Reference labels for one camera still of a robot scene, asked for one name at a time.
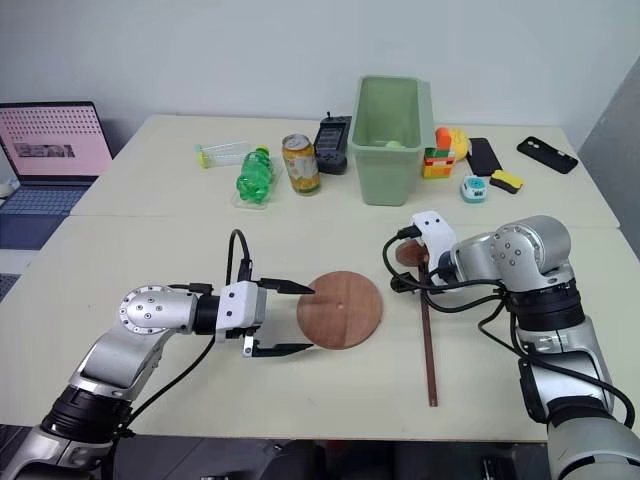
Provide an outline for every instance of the black cable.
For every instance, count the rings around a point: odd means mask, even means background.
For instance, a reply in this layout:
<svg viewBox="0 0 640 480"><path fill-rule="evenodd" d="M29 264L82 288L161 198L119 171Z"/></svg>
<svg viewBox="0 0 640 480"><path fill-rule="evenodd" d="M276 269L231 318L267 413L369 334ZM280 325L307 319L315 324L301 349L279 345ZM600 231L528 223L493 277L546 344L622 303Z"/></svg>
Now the black cable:
<svg viewBox="0 0 640 480"><path fill-rule="evenodd" d="M443 313L459 313L465 310L469 310L470 308L477 307L478 305L482 305L483 303L502 299L503 295L502 293L500 293L500 294L494 294L494 295L487 295L485 297L474 300L473 302L469 302L464 305L459 305L457 307L444 307L442 305L437 304L429 297L428 292L445 292L447 290L451 290L454 288L470 287L473 285L493 285L493 286L497 286L500 289L500 291L502 291L504 287L502 283L497 280L467 280L465 282L455 282L447 285L426 285L424 283L414 282L407 278L404 278L391 266L391 263L389 262L389 247L393 245L396 241L401 240L402 238L403 237L401 235L396 234L395 236L390 238L387 241L387 243L384 244L384 247L382 247L382 261L384 262L384 265L389 271L389 273L391 273L391 275L395 279L399 280L400 282L406 285L419 289L425 301L427 302L427 304L434 310L437 310ZM436 273L440 273L440 269L432 270L428 274L428 278L430 279Z"/></svg>
<svg viewBox="0 0 640 480"><path fill-rule="evenodd" d="M415 287L419 290L426 290L428 292L446 292L447 290L453 290L454 288L462 288L462 287L471 287L474 285L493 285L499 288L504 288L504 285L502 285L502 282L498 281L498 280L484 280L484 279L479 279L479 280L466 280L464 282L456 282L456 283L449 283L447 285L425 285L424 283L419 283L419 282L414 282L411 281L409 279L406 279L404 277L402 277L392 266L391 263L389 262L389 258L388 258L388 252L389 252L389 247L391 245L393 245L396 241L401 240L402 238L399 237L397 234L395 236L393 236L392 238L390 238L387 243L384 244L384 247L382 247L382 261L384 262L384 266L387 267L387 270L389 271L389 273L398 281L409 285L411 287Z"/></svg>
<svg viewBox="0 0 640 480"><path fill-rule="evenodd" d="M582 380L583 382L590 383L592 385L595 385L596 387L600 387L603 390L608 391L613 396L615 396L618 399L620 399L620 401L624 404L624 407L625 407L625 409L627 411L627 414L626 414L625 420L624 420L625 426L627 428L632 428L633 427L633 424L635 423L635 419L636 419L636 411L635 411L635 408L633 406L633 403L631 402L629 397L627 397L625 395L624 392L622 392L618 388L614 387L610 383L602 381L602 380L600 380L598 378L594 378L594 377L592 377L590 375L586 375L584 373L576 372L575 370L570 370L568 368L559 367L558 365L554 365L552 363L545 362L544 360L541 360L539 356L530 355L529 353L525 352L522 349L522 347L520 346L520 342L518 341L518 335L517 335L517 332L516 332L516 322L517 322L517 317L516 317L516 315L514 313L512 313L510 321L509 321L509 332L511 334L511 341L513 342L513 347L514 347L514 350L516 352L516 355L518 355L520 358L524 358L525 360L528 360L533 365L536 365L536 366L538 366L540 368L544 368L544 369L550 370L552 372L568 375L568 376L573 377L573 378L575 378L577 380Z"/></svg>
<svg viewBox="0 0 640 480"><path fill-rule="evenodd" d="M577 380L582 380L583 382L590 383L591 385L595 385L597 387L602 388L603 390L606 390L606 391L610 392L612 395L614 395L615 397L620 399L620 401L625 406L625 409L626 409L627 413L626 413L626 416L625 416L624 425L627 428L632 428L633 427L633 424L635 423L635 416L636 416L635 408L633 407L633 403L631 403L631 400L629 400L629 397L627 397L624 394L624 392L622 392L618 388L614 387L610 383L603 382L600 379L591 377L589 375L585 375L584 373L576 372L575 370L570 370L568 368L564 368L564 367L559 367L557 365L553 365L552 363L548 363L548 362L545 362L544 360L541 360L537 356L532 356L532 355L529 355L528 353L526 353L522 349L522 347L520 346L520 342L518 340L518 335L517 335L517 332L516 332L516 320L517 320L517 317L516 317L516 315L514 313L511 313L511 318L510 318L510 322L509 322L509 333L510 333L510 336L511 336L512 345L509 345L507 342L501 340L500 338L496 337L492 333L489 333L484 328L484 326L487 325L489 322L495 320L496 317L502 311L503 307L504 307L504 303L501 302L500 305L498 306L498 308L496 308L496 310L489 317L487 317L487 318L481 320L480 322L478 322L478 330L480 330L480 332L482 334L487 336L492 341L498 343L502 347L506 348L507 350L509 350L514 355L529 361L533 365L536 365L536 366L538 366L540 368L544 368L545 370L550 370L552 372L559 373L561 375L567 375L567 376L575 378Z"/></svg>
<svg viewBox="0 0 640 480"><path fill-rule="evenodd" d="M585 375L583 373L576 372L574 370L553 365L551 363L545 362L544 360L541 360L537 356L532 356L526 353L520 347L520 343L518 341L518 336L516 333L517 317L514 313L511 313L510 329L509 329L510 335L511 335L511 342L513 345L509 345L505 341L489 333L489 331L487 331L484 328L484 326L487 325L489 322L492 322L493 320L495 320L498 317L498 315L500 315L500 312L502 311L502 309L505 307L504 296L506 294L506 290L504 288L504 285L501 282L497 280L470 280L465 282L450 283L450 284L447 284L446 286L434 286L434 285L425 285L425 284L411 281L407 278L401 277L400 274L391 266L391 263L389 262L389 258L388 258L389 247L397 240L401 240L407 237L415 238L416 236L419 236L419 232L416 231L415 229L412 229L411 227L407 227L405 229L398 231L398 233L394 237L389 239L387 243L385 243L384 247L382 248L382 261L384 262L384 265L389 271L389 273L391 273L391 275L393 275L394 278L396 278L398 281L406 285L419 289L421 291L422 296L426 300L427 304L433 309L443 313L459 313L464 310L468 310L470 308L476 307L478 305L481 305L483 303L486 303L492 300L500 300L500 303L498 304L496 309L493 311L493 313L478 323L478 330L480 330L482 334L484 334L494 342L498 343L502 347L506 348L513 354L517 355L518 357L528 360L533 365L536 365L540 368L544 368L546 370L550 370L552 372L567 375L577 380L582 380L583 382L590 383L599 388L602 388L603 390L610 392L612 395L620 399L620 401L624 404L626 408L626 417L625 417L624 425L628 428L633 427L633 424L635 422L635 408L633 406L633 403L631 403L631 400L629 400L629 397L627 397L624 394L624 392L622 392L621 390L619 390L618 388L614 387L613 385L607 382L603 382L600 379L593 378L589 375ZM440 273L442 273L441 269L439 268L434 269L431 272L429 272L428 279L431 279L434 275L440 274ZM461 288L461 287L467 287L472 285L495 285L498 287L498 291L494 295L488 295L486 297L479 298L477 300L474 300L473 302L469 302L467 304L460 305L458 307L444 307L442 305L438 305L429 297L429 292L443 292L443 291L454 289L454 288Z"/></svg>
<svg viewBox="0 0 640 480"><path fill-rule="evenodd" d="M249 278L241 278L243 274L246 275L246 273L243 272L243 266L249 269L248 274L251 275L251 255L249 255L247 240L244 237L244 233L236 228L231 232L231 237L229 238L229 253L227 254L227 275L225 277L225 285L229 285L231 283L231 270L233 267L233 247L236 237L240 239L240 245L242 246L242 261L240 263L240 270L238 271L238 281L249 280Z"/></svg>
<svg viewBox="0 0 640 480"><path fill-rule="evenodd" d="M242 246L243 258L240 266L240 271L238 272L238 277L241 275L251 275L251 256L249 255L249 247L247 246L247 240L242 233L242 231L238 229L234 229L231 232L231 236L229 237L229 252L227 256L227 275L225 279L225 284L229 285L231 283L231 270L233 267L233 247L235 237L240 239L240 244ZM171 288L181 288L185 290L189 290L189 285L184 284L173 284L169 285ZM178 384L183 378L189 375L208 355L208 353L213 348L213 345L216 342L215 334L211 336L211 340L207 343L207 346L204 350L198 355L198 357L189 365L180 375L167 383L164 387L158 390L155 394L153 394L146 402L144 402L140 407L138 407L129 417L129 419L120 426L119 435L113 440L113 445L111 446L111 450L109 454L105 457L102 467L101 467L101 476L103 479L113 479L114 478L114 459L116 447L118 446L118 442L122 436L132 435L131 432L128 431L129 426L134 422L136 418L138 418L147 408L149 408L156 400L158 400L162 395L171 390L176 384Z"/></svg>

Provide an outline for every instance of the laptop keyboard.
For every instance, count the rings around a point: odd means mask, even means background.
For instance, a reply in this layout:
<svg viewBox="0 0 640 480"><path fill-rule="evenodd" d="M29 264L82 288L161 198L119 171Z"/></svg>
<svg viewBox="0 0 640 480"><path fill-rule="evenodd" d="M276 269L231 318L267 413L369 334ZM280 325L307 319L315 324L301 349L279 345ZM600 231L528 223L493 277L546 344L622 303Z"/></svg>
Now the laptop keyboard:
<svg viewBox="0 0 640 480"><path fill-rule="evenodd" d="M23 187L2 204L0 213L66 215L84 192Z"/></svg>
<svg viewBox="0 0 640 480"><path fill-rule="evenodd" d="M0 273L0 302L4 296L9 293L11 287L18 281L20 275L14 275L12 273Z"/></svg>

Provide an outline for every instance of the wooden stick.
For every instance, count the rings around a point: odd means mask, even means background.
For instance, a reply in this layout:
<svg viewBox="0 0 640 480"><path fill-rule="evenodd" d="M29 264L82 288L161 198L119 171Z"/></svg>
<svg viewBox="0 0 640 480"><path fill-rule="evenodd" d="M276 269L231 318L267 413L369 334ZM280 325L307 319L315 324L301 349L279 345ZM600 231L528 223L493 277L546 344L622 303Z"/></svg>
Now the wooden stick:
<svg viewBox="0 0 640 480"><path fill-rule="evenodd" d="M427 279L427 266L421 264L418 267L420 283ZM436 389L436 366L433 361L433 342L431 340L431 322L429 319L429 305L424 299L422 292L420 295L420 306L422 309L422 336L424 337L424 356L427 365L427 391L429 393L429 406L438 406L438 391Z"/></svg>

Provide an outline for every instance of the laptop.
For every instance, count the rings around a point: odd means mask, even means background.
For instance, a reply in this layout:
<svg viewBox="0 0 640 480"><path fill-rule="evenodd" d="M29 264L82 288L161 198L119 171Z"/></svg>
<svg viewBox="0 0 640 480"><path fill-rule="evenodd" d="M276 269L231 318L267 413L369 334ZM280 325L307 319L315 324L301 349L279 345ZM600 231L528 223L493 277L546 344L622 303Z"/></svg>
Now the laptop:
<svg viewBox="0 0 640 480"><path fill-rule="evenodd" d="M0 205L0 248L38 250L111 161L93 102L0 103L18 188Z"/></svg>

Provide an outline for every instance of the orange toy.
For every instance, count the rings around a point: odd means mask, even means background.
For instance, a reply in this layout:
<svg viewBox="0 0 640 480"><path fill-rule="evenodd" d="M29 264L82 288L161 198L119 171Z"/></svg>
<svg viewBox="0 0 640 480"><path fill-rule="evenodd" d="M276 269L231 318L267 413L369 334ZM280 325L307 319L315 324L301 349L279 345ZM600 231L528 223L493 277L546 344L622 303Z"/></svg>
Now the orange toy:
<svg viewBox="0 0 640 480"><path fill-rule="evenodd" d="M436 148L424 149L424 178L449 178L456 163L456 152L451 148L451 133L446 127L436 130Z"/></svg>

